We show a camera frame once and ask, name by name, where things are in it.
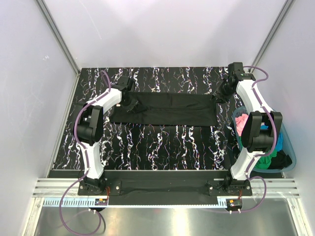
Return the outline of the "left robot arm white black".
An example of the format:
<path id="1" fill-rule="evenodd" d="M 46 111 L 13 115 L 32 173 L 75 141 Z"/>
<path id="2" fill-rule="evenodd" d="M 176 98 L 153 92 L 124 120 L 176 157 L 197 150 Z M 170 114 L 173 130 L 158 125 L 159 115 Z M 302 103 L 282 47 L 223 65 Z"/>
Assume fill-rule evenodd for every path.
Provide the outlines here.
<path id="1" fill-rule="evenodd" d="M 84 175 L 80 178 L 83 186 L 90 191 L 107 189 L 104 168 L 100 160 L 100 140 L 104 131 L 104 114 L 119 105 L 132 111 L 139 102 L 131 98 L 135 80 L 123 76 L 117 84 L 111 85 L 95 98 L 79 105 L 73 126 L 73 135 L 83 155 Z"/>

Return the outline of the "right aluminium frame post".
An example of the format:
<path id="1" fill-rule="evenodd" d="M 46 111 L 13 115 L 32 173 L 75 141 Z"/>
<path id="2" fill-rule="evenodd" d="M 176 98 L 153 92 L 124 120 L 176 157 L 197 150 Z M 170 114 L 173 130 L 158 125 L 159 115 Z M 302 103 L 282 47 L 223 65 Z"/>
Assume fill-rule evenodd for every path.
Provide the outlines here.
<path id="1" fill-rule="evenodd" d="M 259 62 L 261 61 L 263 55 L 266 53 L 268 47 L 270 46 L 271 42 L 273 41 L 274 37 L 276 36 L 278 30 L 280 29 L 282 23 L 284 22 L 286 16 L 290 12 L 292 6 L 294 5 L 295 0 L 286 0 L 280 9 L 276 19 L 274 20 L 267 36 L 265 37 L 258 53 L 256 54 L 251 66 L 257 67 Z"/>

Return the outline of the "aluminium rail profile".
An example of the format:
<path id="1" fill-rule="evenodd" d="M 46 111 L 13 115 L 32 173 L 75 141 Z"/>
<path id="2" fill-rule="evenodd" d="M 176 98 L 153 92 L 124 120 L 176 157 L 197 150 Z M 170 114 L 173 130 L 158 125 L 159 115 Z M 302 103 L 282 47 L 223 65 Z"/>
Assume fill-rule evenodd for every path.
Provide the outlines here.
<path id="1" fill-rule="evenodd" d="M 297 198 L 299 193 L 293 179 L 266 179 L 263 183 L 259 179 L 242 183 L 235 187 L 223 187 L 222 179 L 114 179 L 106 180 L 107 189 L 90 191 L 83 183 L 76 183 L 70 188 L 71 196 L 103 196 L 109 191 L 110 196 L 121 196 L 131 192 L 136 193 L 198 193 L 209 196 L 233 197 L 262 197 L 267 198 Z"/>

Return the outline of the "pink t shirt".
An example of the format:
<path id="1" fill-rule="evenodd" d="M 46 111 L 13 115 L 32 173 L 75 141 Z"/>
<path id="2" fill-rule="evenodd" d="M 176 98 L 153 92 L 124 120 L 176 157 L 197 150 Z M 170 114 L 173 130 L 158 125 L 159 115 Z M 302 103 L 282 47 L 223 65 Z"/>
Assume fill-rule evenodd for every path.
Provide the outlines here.
<path id="1" fill-rule="evenodd" d="M 238 116 L 235 118 L 236 122 L 236 131 L 239 136 L 242 136 L 243 129 L 245 127 L 245 124 L 247 122 L 249 115 L 247 114 L 242 114 L 241 116 Z"/>

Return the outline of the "black t shirt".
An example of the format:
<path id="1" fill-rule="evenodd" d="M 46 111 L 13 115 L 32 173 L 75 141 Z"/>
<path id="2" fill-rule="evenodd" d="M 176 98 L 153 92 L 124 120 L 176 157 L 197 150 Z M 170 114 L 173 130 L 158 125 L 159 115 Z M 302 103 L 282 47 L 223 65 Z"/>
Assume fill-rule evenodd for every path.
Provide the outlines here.
<path id="1" fill-rule="evenodd" d="M 132 110 L 115 106 L 111 123 L 144 125 L 216 126 L 216 104 L 209 94 L 130 92 L 138 102 Z"/>
<path id="2" fill-rule="evenodd" d="M 277 152 L 275 157 L 271 158 L 271 164 L 268 167 L 268 170 L 282 170 L 292 164 L 291 157 L 286 154 L 283 150 Z"/>

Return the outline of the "black t shirt in basket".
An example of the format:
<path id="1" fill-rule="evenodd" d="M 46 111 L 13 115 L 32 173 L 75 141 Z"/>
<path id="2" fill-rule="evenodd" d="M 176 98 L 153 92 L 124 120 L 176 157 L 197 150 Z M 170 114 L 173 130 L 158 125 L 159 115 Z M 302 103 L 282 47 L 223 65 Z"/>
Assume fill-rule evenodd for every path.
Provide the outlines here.
<path id="1" fill-rule="evenodd" d="M 268 170 L 282 170 L 292 164 L 291 157 L 286 154 L 283 150 L 277 152 L 275 157 L 271 158 L 271 164 L 268 167 Z"/>

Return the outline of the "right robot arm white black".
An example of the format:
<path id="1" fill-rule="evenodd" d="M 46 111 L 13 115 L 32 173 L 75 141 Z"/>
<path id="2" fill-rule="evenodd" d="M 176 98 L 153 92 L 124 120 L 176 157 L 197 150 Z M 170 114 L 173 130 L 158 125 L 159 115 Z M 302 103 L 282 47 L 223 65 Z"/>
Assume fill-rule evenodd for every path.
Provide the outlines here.
<path id="1" fill-rule="evenodd" d="M 258 80 L 244 69 L 241 62 L 229 64 L 228 78 L 212 96 L 215 103 L 226 103 L 236 93 L 249 114 L 241 135 L 243 148 L 219 187 L 227 194 L 250 189 L 251 171 L 260 158 L 274 151 L 283 120 L 282 114 L 274 112 L 263 99 L 257 87 Z"/>

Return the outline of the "left aluminium frame post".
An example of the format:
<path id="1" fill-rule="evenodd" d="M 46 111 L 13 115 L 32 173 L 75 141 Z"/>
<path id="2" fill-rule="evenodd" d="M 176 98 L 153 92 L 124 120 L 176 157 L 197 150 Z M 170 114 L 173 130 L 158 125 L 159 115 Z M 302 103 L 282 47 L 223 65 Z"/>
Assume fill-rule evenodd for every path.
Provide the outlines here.
<path id="1" fill-rule="evenodd" d="M 75 73 L 76 76 L 80 74 L 81 69 L 75 62 L 74 57 L 72 56 L 64 38 L 62 37 L 62 34 L 48 8 L 44 0 L 34 0 L 37 7 L 39 8 L 43 18 L 45 19 L 51 33 L 53 34 L 57 44 L 59 45 L 60 49 L 62 50 L 67 62 L 69 63 L 71 69 Z"/>

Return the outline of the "blue t shirt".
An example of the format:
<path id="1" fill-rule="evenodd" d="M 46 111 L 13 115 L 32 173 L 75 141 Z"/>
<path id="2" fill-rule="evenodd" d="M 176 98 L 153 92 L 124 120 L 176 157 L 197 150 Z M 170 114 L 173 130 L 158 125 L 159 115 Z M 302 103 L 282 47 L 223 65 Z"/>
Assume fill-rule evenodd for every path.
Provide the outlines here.
<path id="1" fill-rule="evenodd" d="M 268 128 L 267 125 L 261 125 L 262 130 L 266 130 L 267 128 Z M 283 133 L 280 131 L 279 136 L 278 136 L 278 140 L 277 140 L 277 144 L 274 148 L 275 151 L 281 151 L 283 149 L 283 141 L 284 141 Z"/>

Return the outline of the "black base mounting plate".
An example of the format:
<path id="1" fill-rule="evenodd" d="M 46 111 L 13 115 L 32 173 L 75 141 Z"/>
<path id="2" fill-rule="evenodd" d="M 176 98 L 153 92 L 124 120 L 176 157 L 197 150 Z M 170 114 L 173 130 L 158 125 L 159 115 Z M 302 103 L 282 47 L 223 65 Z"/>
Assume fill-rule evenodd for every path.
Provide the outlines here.
<path id="1" fill-rule="evenodd" d="M 106 170 L 100 180 L 81 181 L 78 194 L 108 197 L 115 207 L 208 207 L 220 196 L 252 196 L 252 187 L 248 180 L 233 180 L 227 170 Z"/>

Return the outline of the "green t shirt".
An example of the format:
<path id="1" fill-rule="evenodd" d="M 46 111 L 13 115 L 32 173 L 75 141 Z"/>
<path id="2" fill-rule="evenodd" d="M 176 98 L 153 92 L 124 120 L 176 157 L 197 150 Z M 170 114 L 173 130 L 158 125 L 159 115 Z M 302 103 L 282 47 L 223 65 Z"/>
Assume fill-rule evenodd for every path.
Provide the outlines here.
<path id="1" fill-rule="evenodd" d="M 277 156 L 277 151 L 273 151 L 270 155 L 260 157 L 258 162 L 255 165 L 255 168 L 261 169 L 261 170 L 267 170 L 269 166 L 271 165 L 272 158 Z"/>

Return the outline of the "aluminium frame post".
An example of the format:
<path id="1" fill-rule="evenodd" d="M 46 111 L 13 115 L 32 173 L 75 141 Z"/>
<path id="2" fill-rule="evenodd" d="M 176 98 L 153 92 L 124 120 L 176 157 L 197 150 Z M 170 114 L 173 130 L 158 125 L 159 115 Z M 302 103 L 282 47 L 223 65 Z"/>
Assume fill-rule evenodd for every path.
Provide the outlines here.
<path id="1" fill-rule="evenodd" d="M 81 69 L 75 62 L 74 57 L 72 56 L 64 38 L 62 37 L 62 34 L 48 8 L 44 0 L 34 0 L 37 7 L 39 8 L 43 18 L 45 19 L 51 33 L 53 34 L 57 44 L 59 45 L 60 49 L 62 50 L 67 62 L 69 63 L 71 69 L 75 73 L 76 76 L 80 74 Z"/>
<path id="2" fill-rule="evenodd" d="M 265 37 L 258 53 L 256 54 L 251 66 L 257 67 L 259 62 L 261 61 L 263 55 L 266 53 L 268 47 L 270 46 L 271 42 L 273 41 L 274 37 L 276 36 L 278 30 L 280 29 L 282 23 L 284 22 L 286 16 L 290 12 L 292 6 L 294 5 L 295 0 L 286 0 L 280 9 L 276 19 L 274 20 L 267 36 Z"/>

